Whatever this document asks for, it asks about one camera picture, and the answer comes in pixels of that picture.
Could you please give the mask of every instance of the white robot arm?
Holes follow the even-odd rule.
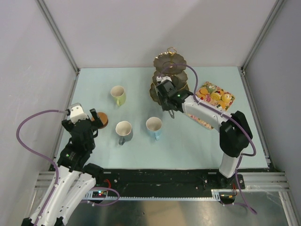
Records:
[[[233,177],[241,152],[248,146],[249,142],[241,130],[236,128],[223,115],[234,118],[252,138],[253,136],[244,114],[239,111],[235,114],[230,114],[222,109],[218,110],[221,114],[217,114],[211,110],[211,105],[197,97],[197,100],[202,102],[202,105],[199,105],[194,100],[193,93],[187,90],[178,91],[170,77],[164,76],[158,78],[157,81],[156,89],[163,111],[169,111],[172,118],[174,118],[174,111],[194,115],[209,123],[220,133],[220,147],[224,154],[219,172],[225,179]]]
[[[95,119],[91,121],[80,104],[71,105],[68,111],[70,119],[62,121],[62,125],[71,138],[58,160],[59,178],[54,175],[41,203],[29,218],[23,220],[22,226],[66,225],[82,198],[95,186],[97,175],[102,175],[101,167],[93,164],[84,167],[95,148],[94,138],[98,128],[103,126],[102,121],[95,109],[90,110]]]

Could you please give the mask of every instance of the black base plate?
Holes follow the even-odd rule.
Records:
[[[141,198],[195,198],[212,197],[211,189],[232,189],[235,180],[222,188],[216,182],[217,170],[164,170],[164,169],[104,169],[104,179],[111,182],[121,197]],[[245,188],[238,175],[241,189]]]

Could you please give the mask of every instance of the white wall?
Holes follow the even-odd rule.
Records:
[[[34,0],[2,1],[0,31],[0,225],[16,226],[26,217],[38,172],[47,167],[19,145],[16,129],[36,112],[64,109],[75,73]],[[50,113],[30,121],[21,139],[50,155],[61,118]]]
[[[301,212],[301,1],[286,2],[246,74],[270,155]]]
[[[170,46],[193,66],[241,66],[276,0],[46,0],[82,67],[152,66]]]

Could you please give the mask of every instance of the round coaster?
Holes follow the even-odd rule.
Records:
[[[100,120],[103,122],[103,126],[100,127],[99,129],[103,129],[104,127],[106,127],[109,123],[109,119],[108,119],[108,116],[103,113],[103,112],[97,112]]]

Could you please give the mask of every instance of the blue mug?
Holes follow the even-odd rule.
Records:
[[[162,133],[162,121],[160,118],[151,117],[146,121],[146,128],[149,135],[156,140],[160,139]]]

